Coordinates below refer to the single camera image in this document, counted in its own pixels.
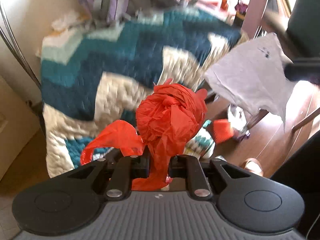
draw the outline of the orange object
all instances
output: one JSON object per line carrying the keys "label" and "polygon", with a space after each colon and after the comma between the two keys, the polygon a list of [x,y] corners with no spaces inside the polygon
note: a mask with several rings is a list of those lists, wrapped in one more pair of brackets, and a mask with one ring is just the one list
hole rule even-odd
{"label": "orange object", "polygon": [[221,10],[228,11],[229,5],[227,4],[227,1],[228,0],[222,0],[221,6],[220,6]]}
{"label": "orange object", "polygon": [[92,160],[94,148],[120,148],[124,156],[142,155],[145,144],[151,153],[150,175],[147,179],[134,179],[132,190],[151,191],[165,187],[170,157],[183,154],[186,143],[198,132],[207,108],[205,89],[194,93],[180,84],[155,86],[154,93],[141,102],[136,111],[137,127],[118,120],[108,125],[90,142],[80,157],[81,164]]}
{"label": "orange object", "polygon": [[227,119],[214,120],[212,124],[213,140],[222,143],[234,135],[233,128]]}

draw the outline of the quilt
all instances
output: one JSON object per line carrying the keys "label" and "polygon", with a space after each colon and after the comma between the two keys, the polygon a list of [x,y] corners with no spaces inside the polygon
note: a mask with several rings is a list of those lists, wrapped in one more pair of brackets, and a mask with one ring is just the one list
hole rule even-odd
{"label": "quilt", "polygon": [[[113,121],[135,126],[135,110],[154,84],[173,78],[197,90],[209,66],[246,40],[196,7],[45,37],[41,80],[49,176],[77,168],[84,147]],[[93,160],[110,150],[96,149]]]}

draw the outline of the door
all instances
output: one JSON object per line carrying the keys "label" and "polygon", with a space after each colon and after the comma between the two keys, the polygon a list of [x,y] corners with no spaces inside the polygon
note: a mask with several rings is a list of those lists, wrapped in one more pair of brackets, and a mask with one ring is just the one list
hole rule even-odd
{"label": "door", "polygon": [[39,127],[36,115],[0,76],[0,180]]}

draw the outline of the metal rod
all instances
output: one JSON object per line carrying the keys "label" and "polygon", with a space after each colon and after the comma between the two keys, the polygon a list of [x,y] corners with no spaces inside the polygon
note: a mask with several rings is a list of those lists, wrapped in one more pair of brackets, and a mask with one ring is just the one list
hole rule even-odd
{"label": "metal rod", "polygon": [[4,43],[7,45],[7,47],[9,48],[9,50],[11,51],[11,53],[14,55],[14,57],[17,59],[17,57],[19,58],[19,60],[17,59],[17,61],[19,62],[19,64],[23,67],[23,69],[27,72],[27,74],[30,76],[30,78],[36,83],[37,87],[40,89],[41,88],[41,84],[38,80],[38,78],[36,77],[36,75],[34,74],[34,72],[32,71],[30,65],[28,64],[28,62],[26,61],[24,55],[21,52],[21,49],[19,48],[19,45],[13,35],[12,29],[10,27],[7,15],[5,13],[5,9],[4,9],[4,5],[2,3],[2,0],[0,0],[0,12],[2,15],[2,19],[4,21],[4,25],[8,31],[9,37],[13,43],[12,44],[9,42],[8,38],[5,36],[3,30],[0,30],[0,35],[2,37],[2,39],[4,40]]}
{"label": "metal rod", "polygon": [[4,43],[7,45],[8,49],[10,50],[10,52],[12,53],[12,55],[14,55],[14,57],[16,58],[16,60],[20,63],[20,65],[23,65],[21,59],[19,58],[19,56],[17,55],[16,51],[14,50],[14,47],[12,46],[12,44],[9,42],[7,36],[5,36],[4,31],[2,29],[2,27],[0,26],[0,36],[3,39]]}

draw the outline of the wall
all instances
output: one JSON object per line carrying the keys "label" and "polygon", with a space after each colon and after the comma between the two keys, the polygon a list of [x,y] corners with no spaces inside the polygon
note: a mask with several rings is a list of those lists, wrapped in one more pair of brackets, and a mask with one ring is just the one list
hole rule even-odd
{"label": "wall", "polygon": [[[77,0],[2,0],[15,38],[36,76],[40,60],[35,56],[51,23],[71,9],[80,11]],[[2,18],[0,25],[5,30]],[[0,75],[23,99],[41,101],[41,93],[0,39]]]}
{"label": "wall", "polygon": [[0,102],[1,180],[22,148],[39,130],[39,121],[1,76]]}

